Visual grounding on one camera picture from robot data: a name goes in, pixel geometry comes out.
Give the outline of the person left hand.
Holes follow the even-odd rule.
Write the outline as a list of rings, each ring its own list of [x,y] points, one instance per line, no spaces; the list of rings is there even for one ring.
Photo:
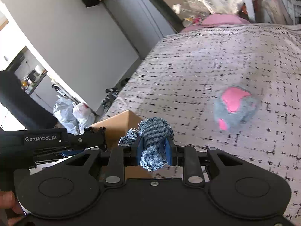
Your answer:
[[[1,191],[1,209],[12,209],[14,213],[18,214],[18,217],[8,219],[7,225],[9,226],[15,225],[24,217],[24,212],[13,191]]]

